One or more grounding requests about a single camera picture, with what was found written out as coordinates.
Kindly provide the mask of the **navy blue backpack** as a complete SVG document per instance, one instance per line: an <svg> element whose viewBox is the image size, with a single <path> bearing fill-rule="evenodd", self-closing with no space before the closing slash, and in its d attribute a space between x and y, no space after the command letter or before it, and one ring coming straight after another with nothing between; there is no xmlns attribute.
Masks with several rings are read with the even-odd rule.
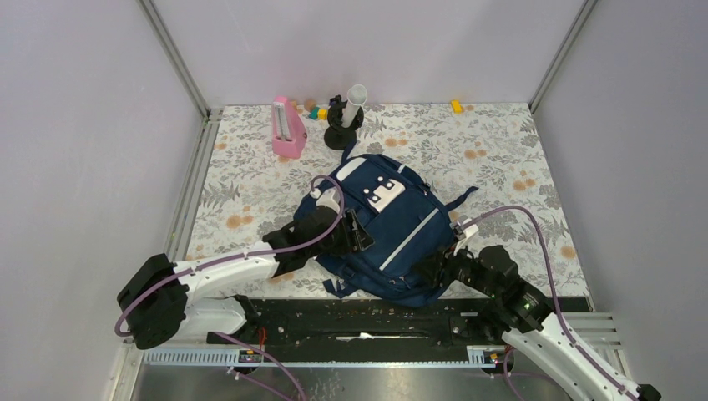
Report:
<svg viewBox="0 0 708 401"><path fill-rule="evenodd" d="M414 267L455 243L449 213L477 187L444 204L412 168L381 154L353 156L353 147L349 144L343 150L330 177L340 185L345 207L356 212L373 243L344 256L316 257L334 275L324 281L324 288L339 298L363 291L404 307L435 302L447 285L431 285Z"/></svg>

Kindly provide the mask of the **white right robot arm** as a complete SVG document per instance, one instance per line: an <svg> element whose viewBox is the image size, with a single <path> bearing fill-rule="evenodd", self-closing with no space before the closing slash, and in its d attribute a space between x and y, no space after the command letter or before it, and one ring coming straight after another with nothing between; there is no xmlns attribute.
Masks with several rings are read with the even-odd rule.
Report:
<svg viewBox="0 0 708 401"><path fill-rule="evenodd" d="M441 250L413 267L429 284L454 281L488 296L476 328L487 343L504 342L529 358L573 400L659 400L651 384L639 384L605 361L546 297L518 273L503 246Z"/></svg>

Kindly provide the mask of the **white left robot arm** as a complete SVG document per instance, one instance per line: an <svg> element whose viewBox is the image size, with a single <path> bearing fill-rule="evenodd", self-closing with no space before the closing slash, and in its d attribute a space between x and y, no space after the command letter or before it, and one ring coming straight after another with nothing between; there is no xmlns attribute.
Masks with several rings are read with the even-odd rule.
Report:
<svg viewBox="0 0 708 401"><path fill-rule="evenodd" d="M120 337L131 337L141 350L210 332L249 343L259 332L257 318L239 300L218 298L217 292L294 272L317 256L365 251L374 242L355 211L318 206L242 251L195 261L153 255L119 292L122 313L114 331Z"/></svg>

